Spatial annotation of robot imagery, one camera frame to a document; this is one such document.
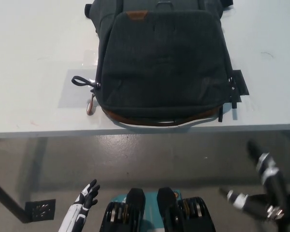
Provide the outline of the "white and black left hand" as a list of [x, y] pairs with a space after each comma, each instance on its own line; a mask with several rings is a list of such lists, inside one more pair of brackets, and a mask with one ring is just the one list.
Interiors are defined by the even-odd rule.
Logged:
[[89, 210], [96, 205], [95, 199], [99, 193], [100, 185], [97, 180], [92, 180], [77, 196], [69, 207], [58, 232], [81, 232], [83, 230]]

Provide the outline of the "white and black right hand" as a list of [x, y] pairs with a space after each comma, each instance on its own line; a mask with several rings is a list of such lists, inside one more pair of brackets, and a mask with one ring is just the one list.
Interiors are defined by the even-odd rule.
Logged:
[[283, 174], [274, 158], [253, 140], [247, 142], [247, 151], [255, 165], [265, 193], [248, 195], [220, 188], [220, 194], [234, 208], [253, 218], [290, 223], [290, 197]]

